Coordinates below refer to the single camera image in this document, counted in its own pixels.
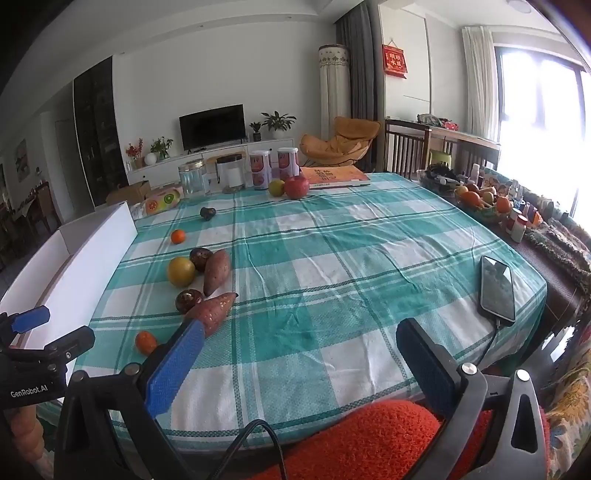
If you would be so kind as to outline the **person's left hand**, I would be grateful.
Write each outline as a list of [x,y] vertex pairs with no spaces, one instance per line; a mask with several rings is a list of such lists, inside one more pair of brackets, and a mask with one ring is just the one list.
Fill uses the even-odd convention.
[[34,405],[18,409],[10,420],[13,443],[21,456],[35,464],[43,456],[43,427]]

